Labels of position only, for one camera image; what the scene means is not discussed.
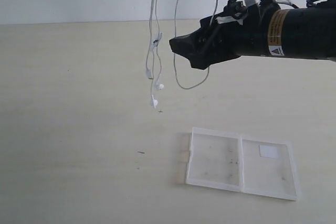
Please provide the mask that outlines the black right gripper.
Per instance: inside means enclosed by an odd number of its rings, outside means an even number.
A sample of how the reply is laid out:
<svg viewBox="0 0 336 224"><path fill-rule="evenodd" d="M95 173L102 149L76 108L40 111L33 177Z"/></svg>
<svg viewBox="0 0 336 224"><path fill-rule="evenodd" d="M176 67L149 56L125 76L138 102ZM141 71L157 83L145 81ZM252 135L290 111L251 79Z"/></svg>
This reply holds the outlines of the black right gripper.
<svg viewBox="0 0 336 224"><path fill-rule="evenodd" d="M171 50L199 70L241 56L268 57L268 26L277 10L278 4L264 0L247 8L242 24L236 20L219 24L218 18L225 17L226 11L216 14L211 25L210 16L202 18L198 30L169 40Z"/></svg>

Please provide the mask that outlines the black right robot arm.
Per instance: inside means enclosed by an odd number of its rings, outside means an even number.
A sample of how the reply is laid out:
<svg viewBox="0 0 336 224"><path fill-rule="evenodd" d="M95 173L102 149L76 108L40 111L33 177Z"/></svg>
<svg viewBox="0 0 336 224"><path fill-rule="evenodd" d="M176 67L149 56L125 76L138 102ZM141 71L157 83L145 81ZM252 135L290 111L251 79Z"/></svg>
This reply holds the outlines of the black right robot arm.
<svg viewBox="0 0 336 224"><path fill-rule="evenodd" d="M201 19L196 31L170 39L171 50L201 70L241 56L335 61L335 0L293 9L261 0L245 11L240 22Z"/></svg>

